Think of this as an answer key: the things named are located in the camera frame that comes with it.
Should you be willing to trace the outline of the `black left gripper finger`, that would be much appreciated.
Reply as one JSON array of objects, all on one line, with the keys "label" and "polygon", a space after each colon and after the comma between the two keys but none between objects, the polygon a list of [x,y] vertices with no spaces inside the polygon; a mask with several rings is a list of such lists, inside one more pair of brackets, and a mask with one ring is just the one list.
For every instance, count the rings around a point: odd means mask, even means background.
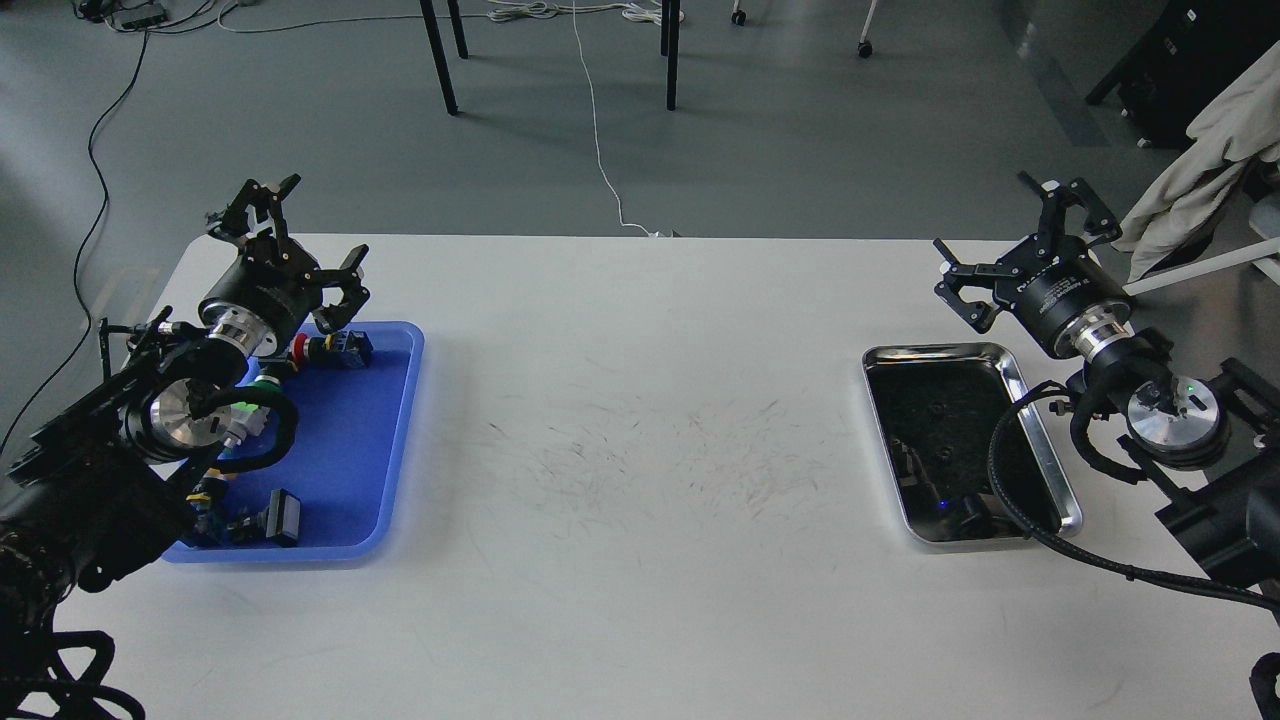
[{"label": "black left gripper finger", "polygon": [[234,245],[251,263],[289,261],[296,242],[288,234],[282,204],[300,182],[300,174],[276,184],[247,179],[223,210],[206,215],[206,234]]},{"label": "black left gripper finger", "polygon": [[343,331],[367,302],[370,293],[364,287],[361,264],[369,250],[367,245],[355,246],[338,268],[312,270],[312,286],[320,290],[337,288],[340,291],[340,299],[337,304],[323,305],[312,310],[315,324],[323,334]]}]

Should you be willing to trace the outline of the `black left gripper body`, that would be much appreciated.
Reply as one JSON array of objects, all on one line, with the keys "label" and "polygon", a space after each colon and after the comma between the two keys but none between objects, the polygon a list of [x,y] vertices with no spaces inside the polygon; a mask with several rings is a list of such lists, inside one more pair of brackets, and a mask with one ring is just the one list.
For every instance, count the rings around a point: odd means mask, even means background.
[{"label": "black left gripper body", "polygon": [[200,320],[215,325],[230,310],[250,313],[269,329],[253,354],[280,354],[323,300],[320,288],[302,284],[305,274],[319,269],[316,259],[305,250],[287,250],[285,255],[280,268],[238,258],[200,304]]}]

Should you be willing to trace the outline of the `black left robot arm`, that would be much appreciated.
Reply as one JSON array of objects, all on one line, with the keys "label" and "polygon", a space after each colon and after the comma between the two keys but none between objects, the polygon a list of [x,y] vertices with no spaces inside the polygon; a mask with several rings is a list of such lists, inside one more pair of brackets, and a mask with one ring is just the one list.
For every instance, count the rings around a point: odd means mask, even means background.
[{"label": "black left robot arm", "polygon": [[198,520],[189,497],[209,471],[271,466],[291,451],[296,405],[279,389],[244,384],[251,357],[289,359],[311,316],[323,336],[343,331],[369,301],[353,247],[324,269],[288,232],[282,204],[298,184],[247,179],[207,218],[234,263],[198,305],[198,322],[163,309],[129,328],[119,372],[31,437],[9,469],[3,503],[3,716],[45,694],[59,719],[105,719],[115,705],[142,719],[140,701],[105,684],[115,653],[105,632],[56,632],[74,589],[100,592],[159,559]]}]

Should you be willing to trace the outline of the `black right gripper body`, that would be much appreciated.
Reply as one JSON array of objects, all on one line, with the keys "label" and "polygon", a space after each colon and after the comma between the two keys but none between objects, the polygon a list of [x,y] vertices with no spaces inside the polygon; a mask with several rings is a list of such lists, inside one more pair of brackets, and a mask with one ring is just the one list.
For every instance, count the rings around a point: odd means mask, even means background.
[{"label": "black right gripper body", "polygon": [[1128,337],[1132,297],[1088,252],[1051,260],[1033,250],[1010,252],[1018,269],[1010,290],[1010,311],[1030,337],[1055,359],[1087,361]]}]

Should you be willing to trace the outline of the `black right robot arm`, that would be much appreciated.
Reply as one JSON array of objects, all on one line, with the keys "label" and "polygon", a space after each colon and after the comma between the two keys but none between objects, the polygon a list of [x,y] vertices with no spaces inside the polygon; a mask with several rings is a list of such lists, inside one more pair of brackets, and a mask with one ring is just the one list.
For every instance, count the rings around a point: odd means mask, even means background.
[{"label": "black right robot arm", "polygon": [[[1277,388],[1239,360],[1211,379],[1170,369],[1171,342],[1157,329],[1132,333],[1133,300],[1092,258],[1121,227],[1083,179],[1020,179],[1042,202],[1036,231],[992,263],[961,263],[941,240],[934,292],[974,331],[1011,313],[1051,357],[1080,357],[1066,384],[1046,380],[997,420],[987,452],[989,484],[1015,524],[1044,547],[1169,591],[1277,611],[1260,587],[1279,573]],[[1009,425],[1028,405],[1062,397],[1071,443],[1094,470],[1167,497],[1157,519],[1203,577],[1116,562],[1047,530],[1019,506],[1000,475]]]}]

